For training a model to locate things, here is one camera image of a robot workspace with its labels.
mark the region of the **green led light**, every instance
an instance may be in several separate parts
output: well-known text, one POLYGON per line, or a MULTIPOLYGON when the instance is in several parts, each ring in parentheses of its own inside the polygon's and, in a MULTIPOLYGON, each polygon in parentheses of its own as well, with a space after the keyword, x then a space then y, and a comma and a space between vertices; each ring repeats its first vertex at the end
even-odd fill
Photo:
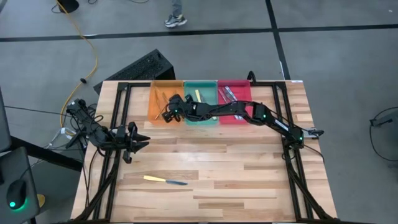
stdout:
POLYGON ((28 199, 25 198, 24 204, 21 207, 14 209, 14 212, 20 212, 20 211, 25 210, 25 208, 28 206, 28 202, 29 202, 28 199))

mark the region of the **metal rod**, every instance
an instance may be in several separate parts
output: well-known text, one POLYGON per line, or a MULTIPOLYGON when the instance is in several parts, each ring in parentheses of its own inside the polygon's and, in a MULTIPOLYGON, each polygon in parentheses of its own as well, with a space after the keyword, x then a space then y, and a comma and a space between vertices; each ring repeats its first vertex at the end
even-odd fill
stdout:
MULTIPOLYGON (((120 122, 121 126, 126 125, 127 114, 129 111, 131 88, 132 88, 131 85, 129 85, 127 87, 126 96, 124 97, 123 112, 122 112, 122 117, 121 117, 121 122, 120 122)), ((115 166, 116 173, 119 172, 120 155, 121 155, 121 150, 117 150, 115 157, 114 157, 114 161, 113 161, 113 165, 115 166)), ((111 182, 111 186, 109 187, 108 203, 106 204, 106 211, 105 211, 105 218, 107 218, 109 220, 111 219, 111 215, 112 215, 113 198, 114 198, 114 192, 116 190, 117 181, 118 181, 118 178, 116 177, 111 182)))
POLYGON ((93 211, 94 207, 97 206, 97 204, 100 202, 106 189, 108 188, 112 180, 114 180, 117 177, 117 175, 118 173, 116 173, 115 171, 115 166, 112 166, 112 169, 109 172, 108 176, 106 177, 104 184, 98 187, 97 193, 94 195, 93 199, 91 199, 88 206, 73 221, 87 220, 87 218, 90 216, 91 212, 93 211))
MULTIPOLYGON (((114 162, 113 162, 115 165, 116 173, 119 172, 120 155, 121 155, 121 150, 117 150, 115 157, 114 157, 114 162)), ((112 215, 113 198, 114 198, 114 193, 116 190, 117 181, 118 181, 118 177, 116 174, 115 179, 111 182, 111 185, 109 187, 108 203, 106 204, 105 219, 108 219, 108 220, 111 219, 111 215, 112 215)))
POLYGON ((129 83, 130 87, 150 87, 151 82, 129 83))
POLYGON ((83 163, 77 161, 76 159, 72 159, 49 149, 44 149, 42 147, 36 146, 35 144, 11 136, 11 147, 9 148, 9 151, 13 151, 19 147, 25 147, 28 156, 42 159, 57 166, 62 166, 78 172, 81 172, 81 168, 83 167, 83 163))
MULTIPOLYGON (((287 119, 289 122, 289 127, 292 128, 294 126, 294 122, 293 122, 292 110, 290 109, 289 96, 287 95, 286 83, 282 82, 280 84, 282 85, 281 90, 285 102, 285 109, 286 109, 287 119)), ((303 162, 301 160, 300 149, 294 149, 294 155, 296 157, 298 174, 300 175, 300 179, 303 183, 303 186, 307 188, 307 181, 305 180, 305 173, 304 173, 303 162)), ((305 204, 305 211, 307 213, 307 218, 313 219, 312 208, 310 202, 306 198, 304 198, 304 204, 305 204)))
POLYGON ((28 224, 36 224, 36 217, 31 218, 27 222, 28 222, 28 224))
MULTIPOLYGON (((278 119, 282 120, 282 110, 280 108, 278 89, 277 89, 276 84, 272 85, 272 92, 274 94, 274 101, 275 101, 275 107, 276 107, 278 119)), ((292 164, 292 161, 290 160, 289 149, 287 149, 285 147, 283 137, 282 137, 282 145, 283 145, 283 150, 284 150, 284 154, 285 154, 285 164, 286 164, 286 168, 288 169, 289 165, 292 164)), ((297 197, 297 191, 296 191, 296 187, 294 185, 294 180, 290 176, 288 176, 288 178, 289 178, 290 193, 292 194, 294 215, 295 215, 296 220, 298 220, 301 218, 299 199, 297 197)))
POLYGON ((294 182, 296 185, 299 187, 301 192, 304 195, 304 199, 307 199, 308 202, 312 205, 315 213, 318 215, 320 219, 326 219, 326 220, 332 220, 333 218, 329 216, 323 209, 322 207, 318 204, 318 202, 314 199, 314 197, 311 195, 311 193, 307 190, 307 188, 303 185, 303 182, 300 180, 300 177, 297 175, 297 173, 294 171, 293 165, 290 164, 287 167, 287 173, 289 177, 293 178, 294 182))
MULTIPOLYGON (((120 90, 118 88, 118 90, 116 92, 116 98, 114 101, 114 105, 113 105, 113 113, 112 113, 111 126, 110 126, 111 129, 113 129, 116 126, 116 119, 118 117, 121 93, 122 93, 122 90, 120 90)), ((101 177, 99 179, 99 186, 101 186, 105 181, 106 173, 107 173, 108 167, 109 167, 109 161, 111 159, 111 155, 112 155, 111 151, 105 152, 105 158, 104 158, 104 162, 102 163, 102 169, 101 169, 101 177)), ((94 220, 98 219, 98 217, 100 216, 101 202, 102 202, 102 198, 99 200, 97 206, 94 209, 94 214, 93 214, 94 220)))
POLYGON ((346 221, 340 221, 337 219, 333 220, 314 220, 314 219, 309 219, 309 218, 302 218, 300 220, 297 220, 297 222, 300 223, 306 223, 306 224, 370 224, 370 223, 360 223, 360 222, 346 222, 346 221))
MULTIPOLYGON (((97 219, 97 220, 78 220, 78 221, 72 221, 73 224, 108 224, 109 220, 107 219, 97 219)), ((54 224, 71 224, 71 221, 69 222, 57 222, 54 224)))
POLYGON ((124 106, 123 106, 122 118, 121 118, 121 121, 120 121, 120 125, 121 126, 125 126, 126 125, 127 112, 129 111, 131 88, 132 88, 131 86, 127 87, 126 96, 124 97, 124 106))
POLYGON ((250 82, 250 86, 252 87, 256 87, 256 86, 272 86, 274 85, 274 82, 250 82))

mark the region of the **shoe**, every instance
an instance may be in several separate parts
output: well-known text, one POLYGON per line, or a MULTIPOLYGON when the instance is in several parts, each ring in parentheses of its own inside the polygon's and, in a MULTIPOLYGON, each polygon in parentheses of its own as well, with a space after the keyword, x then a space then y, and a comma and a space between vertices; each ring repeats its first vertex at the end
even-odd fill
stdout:
POLYGON ((178 17, 174 17, 172 15, 169 15, 169 19, 167 19, 166 21, 164 21, 164 25, 167 28, 173 28, 176 26, 182 26, 184 24, 186 24, 188 21, 186 18, 184 18, 183 15, 179 15, 178 17))

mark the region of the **wooden table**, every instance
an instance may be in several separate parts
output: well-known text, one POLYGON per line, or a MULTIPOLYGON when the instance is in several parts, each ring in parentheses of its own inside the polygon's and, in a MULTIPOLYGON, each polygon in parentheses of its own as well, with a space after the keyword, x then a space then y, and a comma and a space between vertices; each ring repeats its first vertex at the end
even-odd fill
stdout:
MULTIPOLYGON (((109 126, 111 121, 117 85, 115 81, 103 83, 96 111, 104 116, 102 125, 109 126)), ((294 123, 313 127, 303 83, 286 85, 294 123)), ((147 121, 149 87, 133 88, 131 94, 127 123, 135 121, 139 134, 152 139, 147 147, 132 154, 132 164, 121 160, 112 222, 295 221, 280 134, 267 126, 249 124, 154 126, 147 121), (188 185, 150 182, 143 180, 143 175, 181 180, 188 185)), ((271 87, 252 87, 252 100, 275 110, 271 87)), ((316 140, 305 143, 320 150, 316 140)), ((94 152, 90 144, 86 170, 94 152)), ((322 158, 305 148, 301 152, 309 191, 329 215, 336 217, 322 158)), ((102 163, 103 158, 97 155, 91 171, 90 198, 97 191, 102 163)), ((302 216, 306 217, 299 190, 298 196, 302 216)), ((85 198, 81 173, 72 218, 83 211, 85 198)), ((104 217, 104 211, 102 203, 99 217, 104 217)))

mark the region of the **utensil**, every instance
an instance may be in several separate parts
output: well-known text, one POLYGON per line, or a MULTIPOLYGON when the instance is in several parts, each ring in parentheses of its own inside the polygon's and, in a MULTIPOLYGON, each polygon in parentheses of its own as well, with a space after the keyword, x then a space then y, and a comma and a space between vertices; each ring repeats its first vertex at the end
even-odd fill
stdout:
POLYGON ((166 182, 167 184, 175 184, 175 185, 188 185, 187 183, 184 182, 180 182, 180 181, 176 181, 176 180, 166 180, 163 178, 159 178, 159 177, 153 177, 153 176, 149 176, 149 175, 145 175, 144 176, 145 180, 151 180, 151 181, 158 181, 158 182, 166 182))

